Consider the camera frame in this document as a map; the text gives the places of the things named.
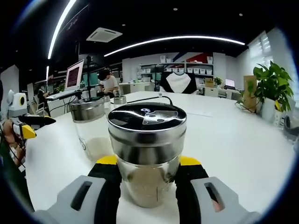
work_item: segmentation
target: cardboard box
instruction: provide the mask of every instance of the cardboard box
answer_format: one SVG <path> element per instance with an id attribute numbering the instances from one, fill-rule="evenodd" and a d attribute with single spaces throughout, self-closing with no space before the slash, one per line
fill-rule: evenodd
<path id="1" fill-rule="evenodd" d="M 256 91 L 257 81 L 256 76 L 244 76 L 244 106 L 251 112 L 256 111 L 256 97 L 254 93 Z"/>
<path id="2" fill-rule="evenodd" d="M 213 81 L 213 79 L 211 79 L 211 78 L 205 78 L 205 86 L 213 88 L 214 87 L 214 81 Z"/>

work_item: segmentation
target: metal lid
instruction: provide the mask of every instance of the metal lid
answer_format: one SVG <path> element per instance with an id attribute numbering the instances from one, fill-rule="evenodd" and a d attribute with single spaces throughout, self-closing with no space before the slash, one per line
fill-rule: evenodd
<path id="1" fill-rule="evenodd" d="M 114 104 L 126 104 L 126 103 L 127 103 L 126 96 L 114 97 Z"/>
<path id="2" fill-rule="evenodd" d="M 104 114 L 104 100 L 77 100 L 70 104 L 71 116 L 74 122 L 85 123 L 101 118 Z"/>
<path id="3" fill-rule="evenodd" d="M 110 102 L 110 96 L 104 96 L 102 99 L 105 103 Z"/>
<path id="4" fill-rule="evenodd" d="M 173 105 L 136 103 L 108 116 L 114 152 L 134 164 L 160 164 L 181 154 L 186 113 Z"/>

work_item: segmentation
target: ceiling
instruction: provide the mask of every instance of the ceiling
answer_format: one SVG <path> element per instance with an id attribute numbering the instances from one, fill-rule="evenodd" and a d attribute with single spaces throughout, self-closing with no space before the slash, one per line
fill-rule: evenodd
<path id="1" fill-rule="evenodd" d="M 266 5 L 252 2 L 77 0 L 62 25 L 52 59 L 48 61 L 50 42 L 68 0 L 32 1 L 38 4 L 17 22 L 29 5 L 27 2 L 30 1 L 10 0 L 6 6 L 7 18 L 1 20 L 6 35 L 0 42 L 0 67 L 4 69 L 15 63 L 27 79 L 33 80 L 45 79 L 47 65 L 52 71 L 65 70 L 77 60 L 78 52 L 104 55 L 130 44 L 176 35 L 210 35 L 248 44 L 275 24 L 270 11 L 264 10 Z M 255 16 L 258 12 L 263 12 L 268 19 L 261 22 L 261 18 Z M 123 35 L 109 43 L 86 41 L 98 27 Z M 116 63 L 128 57 L 163 52 L 220 52 L 238 56 L 245 49 L 234 43 L 212 40 L 171 40 L 124 50 L 105 57 L 105 61 Z"/>

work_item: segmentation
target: small jar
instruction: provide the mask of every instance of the small jar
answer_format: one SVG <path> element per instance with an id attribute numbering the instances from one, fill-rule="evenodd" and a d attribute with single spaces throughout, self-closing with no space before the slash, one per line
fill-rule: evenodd
<path id="1" fill-rule="evenodd" d="M 114 97 L 114 108 L 127 105 L 126 96 Z"/>
<path id="2" fill-rule="evenodd" d="M 71 103 L 70 107 L 78 138 L 87 157 L 97 161 L 103 156 L 112 155 L 104 100 L 78 100 Z"/>
<path id="3" fill-rule="evenodd" d="M 104 101 L 105 115 L 106 115 L 106 117 L 108 117 L 108 114 L 112 111 L 110 97 L 104 96 L 102 99 Z"/>

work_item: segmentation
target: ceiling light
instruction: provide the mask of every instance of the ceiling light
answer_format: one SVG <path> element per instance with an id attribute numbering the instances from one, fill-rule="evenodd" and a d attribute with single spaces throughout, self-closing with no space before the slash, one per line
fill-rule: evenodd
<path id="1" fill-rule="evenodd" d="M 154 39 L 154 40 L 150 40 L 150 41 L 144 41 L 144 42 L 136 43 L 136 44 L 133 44 L 133 45 L 129 45 L 129 46 L 126 46 L 124 48 L 112 51 L 112 52 L 104 55 L 104 57 L 115 54 L 115 53 L 120 52 L 122 50 L 137 47 L 139 45 L 143 45 L 143 44 L 147 44 L 147 43 L 153 43 L 153 42 L 159 42 L 159 41 L 175 40 L 175 39 L 209 39 L 209 40 L 226 41 L 226 42 L 236 43 L 236 44 L 240 44 L 240 45 L 245 45 L 245 43 L 242 43 L 242 42 L 239 42 L 239 41 L 234 41 L 234 40 L 231 40 L 231 39 L 222 38 L 222 37 L 215 37 L 215 36 L 170 36 L 170 37 L 163 37 L 163 38 L 159 38 L 159 39 Z"/>
<path id="2" fill-rule="evenodd" d="M 58 32 L 61 28 L 61 25 L 62 23 L 64 22 L 67 14 L 69 13 L 69 11 L 71 10 L 71 8 L 73 7 L 73 5 L 75 4 L 76 0 L 70 0 L 69 3 L 67 4 L 66 8 L 64 9 L 59 21 L 58 21 L 58 24 L 55 28 L 55 31 L 54 31 L 54 34 L 53 34 L 53 37 L 52 37 L 52 41 L 51 41 L 51 45 L 50 45 L 50 49 L 49 49 L 49 54 L 48 54 L 48 59 L 51 59 L 51 56 L 52 56 L 52 53 L 53 53 L 53 49 L 54 49 L 54 45 L 55 45 L 55 41 L 57 39 L 57 36 L 58 36 Z"/>
<path id="3" fill-rule="evenodd" d="M 46 72 L 46 80 L 47 80 L 47 84 L 48 84 L 48 76 L 49 76 L 49 67 L 47 66 L 47 72 Z"/>

